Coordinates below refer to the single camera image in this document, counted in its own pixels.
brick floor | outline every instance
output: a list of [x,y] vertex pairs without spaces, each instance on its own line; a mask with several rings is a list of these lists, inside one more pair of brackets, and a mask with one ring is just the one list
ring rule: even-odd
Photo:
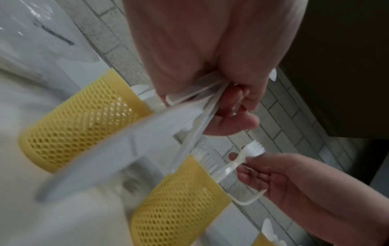
[[[129,84],[152,85],[131,38],[120,0],[57,0],[78,28],[90,40],[96,52]],[[349,170],[363,139],[329,137],[285,74],[277,68],[278,77],[269,88],[257,110],[261,126],[229,137],[201,138],[198,147],[206,149],[218,165],[229,162],[228,154],[238,152],[252,139],[272,153],[293,152]],[[250,197],[256,191],[237,180],[236,173],[221,186],[236,197]],[[275,233],[289,245],[321,245],[307,234],[271,201],[263,198],[239,210],[258,229],[265,218],[274,224]]]

hand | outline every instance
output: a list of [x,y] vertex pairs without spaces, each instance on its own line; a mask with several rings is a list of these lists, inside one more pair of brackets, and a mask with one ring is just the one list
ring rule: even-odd
[[[230,154],[231,160],[237,154]],[[338,246],[383,245],[389,199],[355,178],[297,154],[247,158],[238,179],[256,189],[311,234]]]
[[232,84],[205,134],[256,128],[254,110],[289,48],[308,0],[124,0],[136,47],[158,95],[219,69]]

yellow basket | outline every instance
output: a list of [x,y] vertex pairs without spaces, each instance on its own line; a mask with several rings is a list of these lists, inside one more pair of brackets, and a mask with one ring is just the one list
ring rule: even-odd
[[19,146],[34,164],[53,173],[150,114],[147,105],[111,69],[26,130]]
[[189,246],[229,205],[231,198],[189,156],[134,212],[135,246]]

clear plastic bag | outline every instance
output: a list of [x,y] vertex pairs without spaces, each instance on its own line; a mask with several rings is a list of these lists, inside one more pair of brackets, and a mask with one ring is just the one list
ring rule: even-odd
[[80,87],[56,64],[59,58],[99,60],[54,0],[0,1],[0,68],[74,94]]

curved white handle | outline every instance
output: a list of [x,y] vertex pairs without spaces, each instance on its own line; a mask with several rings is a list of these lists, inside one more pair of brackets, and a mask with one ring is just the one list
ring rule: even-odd
[[241,206],[248,206],[250,204],[252,204],[253,202],[255,202],[256,200],[258,200],[261,196],[263,196],[263,194],[266,192],[266,190],[261,190],[258,194],[255,194],[252,198],[248,199],[247,201],[238,201],[235,197],[233,197],[232,195],[228,194],[232,200],[234,202],[236,202],[237,204],[241,205]]

